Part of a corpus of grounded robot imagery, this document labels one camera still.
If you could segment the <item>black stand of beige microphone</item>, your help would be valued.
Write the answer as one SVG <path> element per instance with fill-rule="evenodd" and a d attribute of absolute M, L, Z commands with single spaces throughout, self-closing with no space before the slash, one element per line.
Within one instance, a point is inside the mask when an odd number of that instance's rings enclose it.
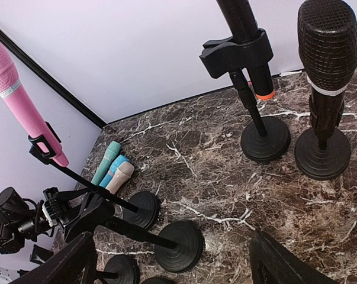
<path fill-rule="evenodd" d="M 80 233 L 93 233 L 100 225 L 132 240 L 153 244 L 157 263 L 168 272 L 187 272 L 198 264 L 205 241 L 200 229 L 191 221 L 173 222 L 155 235 L 114 213 L 112 202 L 98 195 L 91 200 L 85 198 L 78 214 L 64 228 L 65 241 L 71 242 Z"/>

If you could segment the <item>black stand of blue microphone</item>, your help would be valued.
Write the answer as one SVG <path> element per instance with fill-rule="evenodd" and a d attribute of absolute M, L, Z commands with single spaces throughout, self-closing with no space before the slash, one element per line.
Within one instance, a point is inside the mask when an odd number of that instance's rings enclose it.
<path fill-rule="evenodd" d="M 137 261 L 125 254 L 112 256 L 105 265 L 104 271 L 97 270 L 95 276 L 101 283 L 140 283 Z"/>

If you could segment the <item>beige microphone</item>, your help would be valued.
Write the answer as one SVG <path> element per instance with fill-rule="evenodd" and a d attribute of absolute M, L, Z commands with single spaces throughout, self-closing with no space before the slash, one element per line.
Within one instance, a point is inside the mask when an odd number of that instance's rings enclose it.
<path fill-rule="evenodd" d="M 112 194 L 116 194 L 122 185 L 131 178 L 133 172 L 134 166 L 130 162 L 122 162 L 105 188 Z"/>

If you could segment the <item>mint green microphone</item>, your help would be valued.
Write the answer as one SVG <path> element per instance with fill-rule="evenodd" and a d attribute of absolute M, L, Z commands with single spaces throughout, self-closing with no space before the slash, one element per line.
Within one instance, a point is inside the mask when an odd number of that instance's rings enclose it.
<path fill-rule="evenodd" d="M 104 156 L 97 167 L 97 170 L 91 180 L 94 185 L 99 185 L 103 180 L 104 176 L 107 174 L 110 166 L 112 165 L 115 158 L 118 156 L 121 149 L 120 143 L 116 141 L 110 142 L 105 150 Z"/>

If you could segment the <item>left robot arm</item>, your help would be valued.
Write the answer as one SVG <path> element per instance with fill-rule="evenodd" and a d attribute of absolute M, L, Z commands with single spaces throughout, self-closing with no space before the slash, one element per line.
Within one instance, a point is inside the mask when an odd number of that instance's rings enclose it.
<path fill-rule="evenodd" d="M 45 200 L 28 205 L 30 199 L 22 198 L 8 187 L 0 193 L 0 253 L 19 252 L 26 240 L 37 241 L 38 236 L 59 226 L 64 233 L 66 246 L 39 267 L 22 272 L 16 283 L 94 283 L 96 281 L 96 254 L 92 234 L 73 233 L 74 221 L 79 216 L 78 206 L 69 202 L 86 193 L 63 191 L 57 188 L 44 190 Z"/>

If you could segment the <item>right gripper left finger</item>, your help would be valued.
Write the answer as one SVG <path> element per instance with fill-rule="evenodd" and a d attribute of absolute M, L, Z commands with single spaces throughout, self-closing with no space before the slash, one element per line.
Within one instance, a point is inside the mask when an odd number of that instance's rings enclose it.
<path fill-rule="evenodd" d="M 93 234 L 85 232 L 44 264 L 13 283 L 94 283 L 96 270 L 97 253 Z"/>

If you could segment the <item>black stand of pink microphone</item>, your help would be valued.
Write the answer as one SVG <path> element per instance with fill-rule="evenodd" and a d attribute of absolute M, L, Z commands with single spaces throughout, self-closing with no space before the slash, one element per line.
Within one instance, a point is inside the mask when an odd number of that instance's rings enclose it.
<path fill-rule="evenodd" d="M 100 197 L 111 201 L 124 208 L 123 220 L 144 229 L 150 229 L 156 223 L 160 204 L 156 195 L 148 191 L 138 192 L 125 201 L 109 190 L 99 185 L 94 185 L 79 174 L 70 170 L 61 161 L 64 153 L 56 153 L 57 147 L 60 146 L 60 139 L 54 132 L 49 123 L 45 122 L 45 128 L 38 131 L 36 135 L 29 135 L 28 140 L 32 144 L 30 153 L 44 164 L 50 164 L 59 171 L 68 175 L 88 188 L 88 192 L 99 195 Z"/>

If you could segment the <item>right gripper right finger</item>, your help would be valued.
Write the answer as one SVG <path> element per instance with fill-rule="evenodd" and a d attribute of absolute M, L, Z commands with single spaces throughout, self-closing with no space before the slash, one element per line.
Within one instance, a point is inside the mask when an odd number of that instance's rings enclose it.
<path fill-rule="evenodd" d="M 249 258 L 253 283 L 336 283 L 261 230 L 252 235 Z"/>

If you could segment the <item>black stand of green microphone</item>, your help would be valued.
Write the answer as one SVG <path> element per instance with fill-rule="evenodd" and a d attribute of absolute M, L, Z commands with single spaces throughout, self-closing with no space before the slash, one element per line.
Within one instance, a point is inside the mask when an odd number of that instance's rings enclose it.
<path fill-rule="evenodd" d="M 141 284 L 174 284 L 175 282 L 165 277 L 150 277 Z"/>

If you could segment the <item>pink microphone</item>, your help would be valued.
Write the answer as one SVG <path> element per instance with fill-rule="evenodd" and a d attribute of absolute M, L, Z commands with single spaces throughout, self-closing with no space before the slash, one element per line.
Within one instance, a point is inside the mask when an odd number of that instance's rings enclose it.
<path fill-rule="evenodd" d="M 61 167 L 69 161 L 61 142 L 51 126 L 45 122 L 24 89 L 17 68 L 6 48 L 0 43 L 0 97 L 14 117 L 28 133 L 30 143 L 47 158 Z"/>

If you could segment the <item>blue microphone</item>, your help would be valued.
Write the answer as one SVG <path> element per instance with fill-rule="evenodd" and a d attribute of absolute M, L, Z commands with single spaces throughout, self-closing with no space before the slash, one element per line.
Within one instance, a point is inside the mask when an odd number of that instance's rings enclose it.
<path fill-rule="evenodd" d="M 111 164 L 108 172 L 106 173 L 106 175 L 104 176 L 103 180 L 100 182 L 100 186 L 102 186 L 103 188 L 105 188 L 109 182 L 111 181 L 112 177 L 114 176 L 115 171 L 118 169 L 118 167 L 124 163 L 124 162 L 129 162 L 129 159 L 126 158 L 123 155 L 119 155 Z"/>

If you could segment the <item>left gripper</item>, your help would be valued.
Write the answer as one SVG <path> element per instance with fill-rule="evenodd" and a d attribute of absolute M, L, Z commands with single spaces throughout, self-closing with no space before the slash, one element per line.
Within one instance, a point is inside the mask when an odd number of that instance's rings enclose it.
<path fill-rule="evenodd" d="M 86 195 L 88 188 L 78 191 L 59 191 L 57 187 L 47 188 L 43 191 L 45 202 L 41 207 L 44 218 L 49 228 L 60 227 L 65 233 L 89 231 L 85 224 L 78 223 L 81 217 L 81 205 L 71 206 L 70 202 L 79 196 Z"/>

